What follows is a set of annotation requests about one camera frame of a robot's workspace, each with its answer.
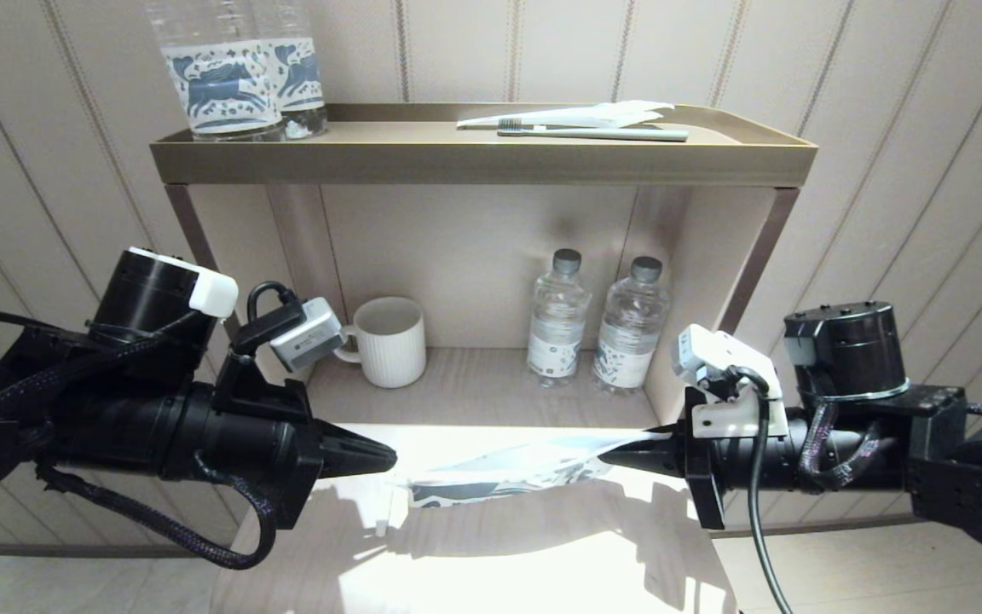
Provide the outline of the small white toothpaste tube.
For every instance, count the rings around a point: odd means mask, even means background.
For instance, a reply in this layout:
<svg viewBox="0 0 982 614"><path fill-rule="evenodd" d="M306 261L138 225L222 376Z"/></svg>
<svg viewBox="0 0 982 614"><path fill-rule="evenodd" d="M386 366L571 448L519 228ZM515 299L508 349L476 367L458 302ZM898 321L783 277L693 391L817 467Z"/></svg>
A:
<svg viewBox="0 0 982 614"><path fill-rule="evenodd" d="M378 494L372 506L372 533L383 539L390 531L398 530L406 521L412 494L405 486L390 486Z"/></svg>

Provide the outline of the blue horse print pouch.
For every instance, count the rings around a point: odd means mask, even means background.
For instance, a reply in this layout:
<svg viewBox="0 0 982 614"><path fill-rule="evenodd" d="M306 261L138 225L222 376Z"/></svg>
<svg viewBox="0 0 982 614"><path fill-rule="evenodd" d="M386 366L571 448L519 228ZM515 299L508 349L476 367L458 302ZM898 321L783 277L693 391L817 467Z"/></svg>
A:
<svg viewBox="0 0 982 614"><path fill-rule="evenodd" d="M515 444L479 457L424 469L406 478L410 508L442 508L543 492L602 478L600 459L627 444L666 442L669 434L574 435Z"/></svg>

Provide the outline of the white ribbed mug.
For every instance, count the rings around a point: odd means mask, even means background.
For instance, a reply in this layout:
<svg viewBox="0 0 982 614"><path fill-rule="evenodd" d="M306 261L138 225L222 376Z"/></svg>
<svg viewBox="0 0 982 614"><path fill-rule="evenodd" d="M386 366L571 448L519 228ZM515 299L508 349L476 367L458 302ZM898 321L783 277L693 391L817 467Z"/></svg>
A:
<svg viewBox="0 0 982 614"><path fill-rule="evenodd" d="M364 303L340 331L340 361L360 366L378 388L397 389L425 372L424 311L407 297L378 297Z"/></svg>

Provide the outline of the small clear water bottle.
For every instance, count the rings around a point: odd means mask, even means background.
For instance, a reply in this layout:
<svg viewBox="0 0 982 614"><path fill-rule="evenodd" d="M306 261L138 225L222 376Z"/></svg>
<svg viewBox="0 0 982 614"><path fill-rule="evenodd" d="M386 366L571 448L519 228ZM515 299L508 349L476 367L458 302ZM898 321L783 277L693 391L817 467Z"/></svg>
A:
<svg viewBox="0 0 982 614"><path fill-rule="evenodd" d="M630 275L612 284L605 296L592 365L596 386L604 393L631 396L643 388L670 311L662 272L659 259L636 257Z"/></svg>
<svg viewBox="0 0 982 614"><path fill-rule="evenodd" d="M564 387L577 373L592 302L581 283L582 264L577 250L558 249L534 283L527 362L543 388Z"/></svg>

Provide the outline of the brown shelf unit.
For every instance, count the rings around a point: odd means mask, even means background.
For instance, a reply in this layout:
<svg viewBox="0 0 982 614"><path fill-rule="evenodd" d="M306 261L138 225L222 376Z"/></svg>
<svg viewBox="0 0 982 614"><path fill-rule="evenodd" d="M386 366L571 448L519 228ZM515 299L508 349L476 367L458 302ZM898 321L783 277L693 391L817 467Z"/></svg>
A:
<svg viewBox="0 0 982 614"><path fill-rule="evenodd" d="M686 143L499 136L456 121L511 106L339 104L323 136L149 151L192 257L243 287L273 277L331 300L340 319L385 296L425 313L429 362L385 391L328 358L309 378L335 422L650 427L677 419L670 350L690 323L743 331L818 148L748 118L678 106ZM525 364L535 277L554 250L583 256L593 294L580 374L543 389ZM672 295L644 389L592 377L605 293L632 261L663 263Z"/></svg>

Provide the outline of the pale green toothbrush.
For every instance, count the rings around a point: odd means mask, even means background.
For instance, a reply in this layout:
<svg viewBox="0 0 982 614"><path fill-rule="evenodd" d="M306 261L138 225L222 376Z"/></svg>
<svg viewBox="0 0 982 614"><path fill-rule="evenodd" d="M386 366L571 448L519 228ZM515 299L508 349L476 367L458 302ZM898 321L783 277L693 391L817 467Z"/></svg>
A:
<svg viewBox="0 0 982 614"><path fill-rule="evenodd" d="M496 127L498 136L517 137L568 137L569 139L611 140L628 142L671 142L686 143L689 132L686 130L665 130L662 128L546 128L525 127L521 120L502 119Z"/></svg>

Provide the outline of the white paper wrapper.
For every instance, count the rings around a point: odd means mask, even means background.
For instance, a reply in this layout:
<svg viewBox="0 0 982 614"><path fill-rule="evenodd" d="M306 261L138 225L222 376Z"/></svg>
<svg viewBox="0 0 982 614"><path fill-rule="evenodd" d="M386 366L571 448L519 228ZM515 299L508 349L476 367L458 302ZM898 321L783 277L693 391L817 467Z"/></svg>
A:
<svg viewBox="0 0 982 614"><path fill-rule="evenodd" d="M516 121L522 127L596 128L617 129L629 125L650 122L663 117L667 110L675 110L671 102L620 101L601 102L587 107L562 107L533 112L511 112L456 122L460 130L498 128L503 121Z"/></svg>

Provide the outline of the large horse label water bottle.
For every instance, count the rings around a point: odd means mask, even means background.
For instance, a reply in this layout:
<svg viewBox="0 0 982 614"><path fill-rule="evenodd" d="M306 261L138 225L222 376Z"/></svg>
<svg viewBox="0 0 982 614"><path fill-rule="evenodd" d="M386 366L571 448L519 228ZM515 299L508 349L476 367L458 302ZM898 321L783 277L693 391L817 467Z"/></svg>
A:
<svg viewBox="0 0 982 614"><path fill-rule="evenodd" d="M250 0L268 67L270 95L283 120L283 140L327 130L319 59L308 0Z"/></svg>
<svg viewBox="0 0 982 614"><path fill-rule="evenodd" d="M195 140L280 140L251 0L142 0L142 7Z"/></svg>

